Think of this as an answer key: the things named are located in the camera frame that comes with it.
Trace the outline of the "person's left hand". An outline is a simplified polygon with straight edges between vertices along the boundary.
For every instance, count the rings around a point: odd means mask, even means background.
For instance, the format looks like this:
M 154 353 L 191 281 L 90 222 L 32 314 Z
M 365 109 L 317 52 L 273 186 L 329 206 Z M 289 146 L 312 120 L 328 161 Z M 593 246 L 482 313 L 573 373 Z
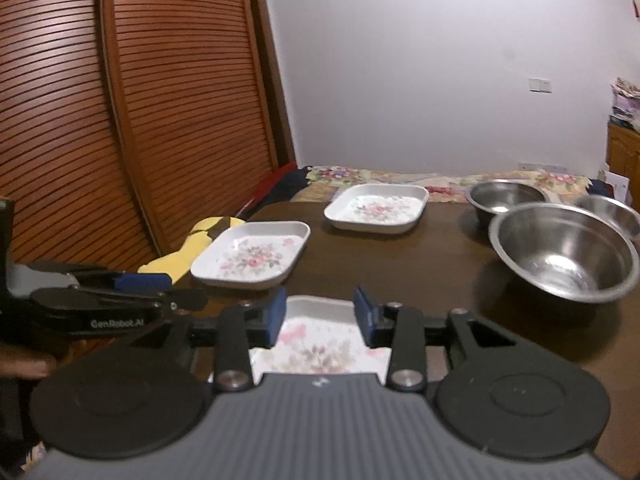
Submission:
M 42 379 L 58 367 L 58 361 L 48 354 L 2 344 L 0 348 L 0 376 L 23 379 Z

